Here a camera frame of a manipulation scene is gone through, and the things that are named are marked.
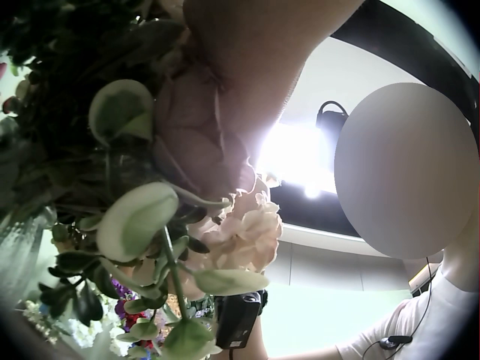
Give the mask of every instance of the purple flower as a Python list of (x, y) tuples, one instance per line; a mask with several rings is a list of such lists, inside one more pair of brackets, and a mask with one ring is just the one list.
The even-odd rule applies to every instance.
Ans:
[(115, 290), (117, 291), (117, 294), (122, 298), (125, 299), (127, 295), (131, 295), (132, 292), (130, 289), (127, 287), (123, 286), (121, 283), (119, 283), (116, 279), (112, 279), (112, 284), (115, 287)]
[(115, 314), (117, 314), (120, 320), (125, 319), (125, 308), (123, 305), (125, 304), (125, 300), (118, 300), (117, 305), (115, 305)]

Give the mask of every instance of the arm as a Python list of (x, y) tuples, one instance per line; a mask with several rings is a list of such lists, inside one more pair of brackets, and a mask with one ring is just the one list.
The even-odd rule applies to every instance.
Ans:
[[(253, 326), (252, 333), (247, 346), (243, 349), (233, 351), (233, 360), (342, 360), (335, 346), (322, 349), (313, 353), (285, 356), (281, 358), (269, 358), (265, 350), (262, 339), (262, 325), (260, 317), (257, 318)], [(213, 355), (212, 360), (229, 360), (228, 351), (224, 350), (220, 354)]]
[(253, 164), (310, 53), (362, 2), (185, 0), (186, 22), (223, 85), (223, 125), (240, 135)]

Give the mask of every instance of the white wall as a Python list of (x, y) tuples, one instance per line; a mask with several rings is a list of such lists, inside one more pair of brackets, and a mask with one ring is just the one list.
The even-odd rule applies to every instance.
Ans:
[(262, 333), (271, 357), (348, 341), (411, 297), (408, 290), (348, 291), (276, 283), (267, 289)]
[(410, 299), (401, 260), (280, 242), (265, 275), (262, 330), (269, 356), (348, 341)]

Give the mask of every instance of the ceiling light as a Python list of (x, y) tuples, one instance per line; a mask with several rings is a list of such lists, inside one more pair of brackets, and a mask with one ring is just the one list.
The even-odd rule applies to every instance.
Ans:
[(325, 136), (315, 126), (277, 123), (264, 142), (257, 169), (303, 186), (308, 197), (322, 191), (336, 193), (333, 172), (327, 170), (330, 151)]

